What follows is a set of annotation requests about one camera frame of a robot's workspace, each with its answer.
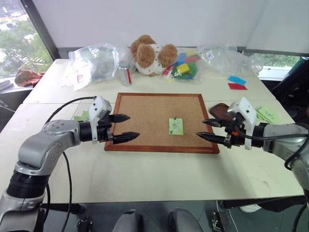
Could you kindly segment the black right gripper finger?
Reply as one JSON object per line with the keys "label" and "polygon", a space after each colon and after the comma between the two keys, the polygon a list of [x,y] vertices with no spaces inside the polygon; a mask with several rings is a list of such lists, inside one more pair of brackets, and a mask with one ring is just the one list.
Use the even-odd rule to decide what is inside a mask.
{"label": "black right gripper finger", "polygon": [[221,127],[221,121],[216,118],[209,118],[202,121],[202,123],[210,125],[212,127]]}
{"label": "black right gripper finger", "polygon": [[211,132],[197,132],[196,135],[204,140],[207,140],[209,142],[216,143],[216,144],[224,144],[224,141],[225,141],[224,136],[218,136]]}

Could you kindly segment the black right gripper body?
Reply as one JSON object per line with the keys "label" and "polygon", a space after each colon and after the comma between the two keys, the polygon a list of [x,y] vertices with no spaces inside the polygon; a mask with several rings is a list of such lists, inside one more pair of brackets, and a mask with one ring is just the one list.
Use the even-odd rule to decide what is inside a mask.
{"label": "black right gripper body", "polygon": [[245,132],[243,121],[244,117],[240,113],[236,113],[231,119],[219,120],[221,127],[225,127],[227,133],[223,141],[224,146],[231,148],[232,146],[244,145],[245,138],[241,136],[241,133]]}

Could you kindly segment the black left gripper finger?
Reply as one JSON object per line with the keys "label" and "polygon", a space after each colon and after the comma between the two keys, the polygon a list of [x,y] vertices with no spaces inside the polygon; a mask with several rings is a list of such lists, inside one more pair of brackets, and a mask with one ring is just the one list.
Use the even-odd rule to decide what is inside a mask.
{"label": "black left gripper finger", "polygon": [[136,139],[139,135],[140,135],[140,133],[138,133],[138,132],[132,132],[132,131],[124,132],[124,133],[119,134],[119,135],[114,135],[112,143],[114,145],[115,144],[126,143],[126,142],[129,142],[131,140]]}
{"label": "black left gripper finger", "polygon": [[115,114],[110,115],[110,122],[112,123],[121,123],[130,119],[130,116],[125,114]]}

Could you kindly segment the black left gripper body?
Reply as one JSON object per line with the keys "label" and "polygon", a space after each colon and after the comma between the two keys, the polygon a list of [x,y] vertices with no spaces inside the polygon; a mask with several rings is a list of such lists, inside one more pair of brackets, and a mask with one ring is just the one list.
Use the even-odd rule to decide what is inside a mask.
{"label": "black left gripper body", "polygon": [[98,121],[97,134],[99,142],[108,142],[114,139],[114,135],[111,132],[114,116],[109,115]]}

